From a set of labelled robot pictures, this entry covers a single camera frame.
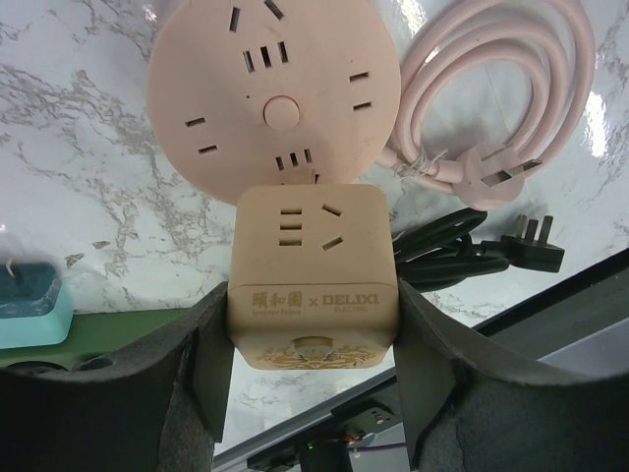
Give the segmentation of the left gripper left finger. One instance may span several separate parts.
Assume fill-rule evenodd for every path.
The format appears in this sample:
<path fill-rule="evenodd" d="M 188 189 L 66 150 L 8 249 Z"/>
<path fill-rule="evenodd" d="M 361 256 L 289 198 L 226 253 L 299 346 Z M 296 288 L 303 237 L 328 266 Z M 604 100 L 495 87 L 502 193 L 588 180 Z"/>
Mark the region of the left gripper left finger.
<path fill-rule="evenodd" d="M 4 471 L 209 471 L 234 345 L 227 286 L 72 371 L 1 371 Z"/>

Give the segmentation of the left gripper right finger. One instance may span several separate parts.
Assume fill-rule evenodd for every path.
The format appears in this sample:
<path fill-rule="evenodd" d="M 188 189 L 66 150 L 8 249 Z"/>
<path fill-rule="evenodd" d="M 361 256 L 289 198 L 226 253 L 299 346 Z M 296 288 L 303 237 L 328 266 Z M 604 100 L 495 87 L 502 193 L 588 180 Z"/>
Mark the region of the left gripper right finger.
<path fill-rule="evenodd" d="M 414 471 L 625 471 L 628 376 L 515 353 L 399 284 L 395 364 Z"/>

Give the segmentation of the green power strip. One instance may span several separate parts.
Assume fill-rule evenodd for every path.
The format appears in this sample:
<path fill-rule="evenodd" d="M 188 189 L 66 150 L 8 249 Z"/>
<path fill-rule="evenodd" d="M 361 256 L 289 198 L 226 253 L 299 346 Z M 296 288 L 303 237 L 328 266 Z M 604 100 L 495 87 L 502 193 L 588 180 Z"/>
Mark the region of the green power strip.
<path fill-rule="evenodd" d="M 1 350 L 1 368 L 43 367 L 72 370 L 75 366 L 125 345 L 187 314 L 189 309 L 83 314 L 73 317 L 60 344 Z"/>

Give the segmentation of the teal plug adapter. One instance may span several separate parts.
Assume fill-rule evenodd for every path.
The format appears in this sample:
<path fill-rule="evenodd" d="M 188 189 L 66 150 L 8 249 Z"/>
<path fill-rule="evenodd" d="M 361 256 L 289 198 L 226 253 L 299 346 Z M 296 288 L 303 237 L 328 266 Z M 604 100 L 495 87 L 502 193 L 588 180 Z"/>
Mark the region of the teal plug adapter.
<path fill-rule="evenodd" d="M 1 228 L 1 347 L 56 345 L 67 338 L 74 310 L 60 268 Z"/>

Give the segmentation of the beige cube plug adapter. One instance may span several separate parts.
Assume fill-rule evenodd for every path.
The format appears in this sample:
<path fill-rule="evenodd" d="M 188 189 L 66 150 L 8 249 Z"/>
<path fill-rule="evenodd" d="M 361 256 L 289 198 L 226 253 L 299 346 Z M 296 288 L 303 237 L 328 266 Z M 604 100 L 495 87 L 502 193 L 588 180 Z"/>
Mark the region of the beige cube plug adapter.
<path fill-rule="evenodd" d="M 242 195 L 227 330 L 251 367 L 372 368 L 398 327 L 388 204 L 379 188 L 264 186 Z"/>

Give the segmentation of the pink round power strip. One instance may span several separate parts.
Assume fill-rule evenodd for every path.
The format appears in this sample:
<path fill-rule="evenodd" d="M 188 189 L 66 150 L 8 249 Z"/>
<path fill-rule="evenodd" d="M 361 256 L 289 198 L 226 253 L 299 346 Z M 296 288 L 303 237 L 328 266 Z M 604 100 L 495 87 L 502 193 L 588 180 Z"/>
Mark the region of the pink round power strip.
<path fill-rule="evenodd" d="M 366 1 L 159 1 L 147 113 L 173 167 L 233 204 L 249 188 L 345 184 L 397 117 L 394 42 Z"/>

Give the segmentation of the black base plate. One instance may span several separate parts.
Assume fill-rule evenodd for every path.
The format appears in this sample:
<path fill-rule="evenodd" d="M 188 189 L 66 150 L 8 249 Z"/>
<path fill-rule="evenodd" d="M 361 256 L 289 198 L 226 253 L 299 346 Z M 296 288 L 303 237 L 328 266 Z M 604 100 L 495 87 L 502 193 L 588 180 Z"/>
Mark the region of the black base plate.
<path fill-rule="evenodd" d="M 620 252 L 470 327 L 550 366 L 628 376 L 628 255 Z M 410 470 L 394 367 L 218 455 L 218 471 Z"/>

